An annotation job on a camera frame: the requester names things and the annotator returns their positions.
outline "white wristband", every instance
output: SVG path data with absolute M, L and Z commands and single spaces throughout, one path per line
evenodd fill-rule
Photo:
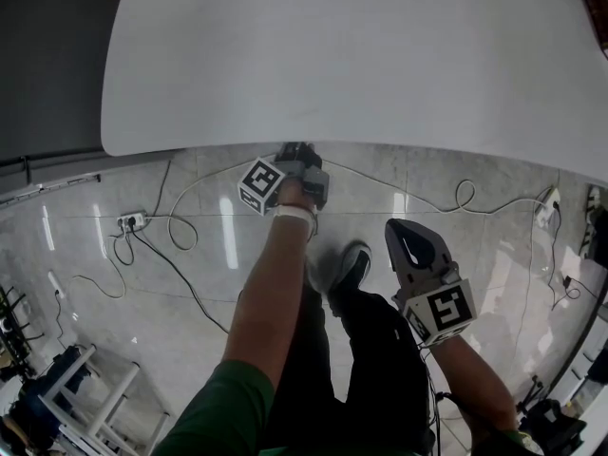
M 294 217 L 304 219 L 308 222 L 308 239 L 316 233 L 316 216 L 312 211 L 297 206 L 277 206 L 275 209 L 276 217 Z

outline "white chair leg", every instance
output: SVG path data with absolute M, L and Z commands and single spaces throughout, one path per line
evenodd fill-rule
M 161 419 L 157 424 L 156 428 L 154 429 L 154 432 L 150 436 L 150 439 L 148 439 L 148 442 L 145 445 L 145 451 L 143 452 L 143 456 L 150 456 L 152 454 L 152 451 L 154 450 L 156 443 L 159 441 L 159 438 L 161 437 L 161 432 L 164 429 L 164 426 L 166 425 L 168 420 L 169 414 L 165 412 L 161 416 Z
M 93 415 L 86 404 L 80 400 L 78 395 L 75 395 L 65 387 L 62 387 L 60 393 L 66 398 L 66 400 L 72 405 L 72 412 L 77 415 L 77 419 L 85 426 L 91 422 Z
M 69 379 L 76 374 L 76 371 L 78 371 L 80 367 L 86 363 L 86 360 L 88 360 L 94 352 L 95 347 L 91 346 L 88 350 L 81 354 L 80 358 L 78 358 L 74 363 L 72 363 L 72 366 L 69 367 L 65 371 L 65 373 L 59 377 L 59 380 L 57 380 L 55 384 L 50 388 L 45 397 L 48 400 L 53 400 L 55 396 L 59 393 L 59 389 L 63 387 L 67 382 L 69 382 Z
M 95 434 L 99 431 L 102 424 L 107 419 L 110 412 L 114 409 L 116 404 L 118 404 L 121 396 L 124 394 L 124 391 L 131 384 L 135 375 L 140 370 L 140 366 L 133 363 L 131 370 L 123 377 L 123 380 L 111 391 L 108 396 L 105 398 L 104 403 L 100 407 L 100 409 L 95 414 L 93 421 L 86 428 L 86 434 L 89 437 L 95 437 Z
M 103 423 L 102 426 L 101 426 L 101 428 L 100 428 L 100 432 L 104 435 L 105 438 L 107 438 L 109 441 L 111 441 L 112 443 L 114 443 L 116 446 L 118 446 L 123 451 L 126 451 L 129 454 L 132 454 L 133 456 L 140 456 L 135 451 L 135 449 L 133 449 L 133 447 L 131 447 L 130 445 L 128 445 L 123 440 L 123 438 L 121 438 L 121 436 L 112 427 L 110 427 L 108 424 Z
M 77 435 L 77 439 L 82 439 L 88 445 L 93 447 L 98 453 L 104 456 L 116 456 L 113 452 L 111 452 L 106 446 L 104 446 L 97 438 L 88 437 L 85 434 L 85 428 L 76 420 L 74 420 L 67 412 L 65 412 L 62 408 L 57 406 L 52 401 L 45 399 L 42 395 L 38 395 L 38 398 L 42 401 L 45 407 L 57 418 L 57 420 L 63 424 L 66 428 Z
M 112 424 L 114 424 L 114 421 L 116 420 L 116 416 L 117 416 L 119 410 L 123 408 L 123 405 L 125 402 L 126 402 L 126 395 L 123 394 L 123 395 L 121 395 L 121 400 L 119 400 L 118 404 L 116 404 L 116 406 L 114 406 L 114 408 L 107 415 L 106 423 L 109 426 L 112 426 Z

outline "green shirt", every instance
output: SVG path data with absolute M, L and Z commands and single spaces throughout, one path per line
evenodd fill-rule
M 260 370 L 247 363 L 224 361 L 190 402 L 176 425 L 155 449 L 153 456 L 255 455 L 274 398 L 275 390 L 268 377 Z M 492 452 L 487 454 L 498 454 L 495 447 L 492 449 Z M 258 454 L 304 456 L 310 455 L 310 452 L 279 447 L 265 449 Z M 329 452 L 320 448 L 314 454 L 412 455 L 407 451 L 365 451 L 347 445 L 339 452 L 335 449 Z M 480 456 L 480 451 L 476 450 L 475 456 Z

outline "power strip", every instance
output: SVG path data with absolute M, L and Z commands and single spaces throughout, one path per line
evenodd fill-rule
M 128 231 L 129 229 L 129 221 L 132 219 L 135 220 L 135 224 L 133 224 L 133 228 L 143 228 L 147 223 L 147 214 L 145 211 L 139 211 L 137 213 L 129 213 L 127 215 L 122 215 L 117 218 L 118 227 L 121 230 Z

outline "white table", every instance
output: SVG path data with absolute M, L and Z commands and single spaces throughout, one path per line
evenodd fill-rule
M 608 181 L 608 62 L 582 0 L 122 0 L 102 138 L 425 145 Z

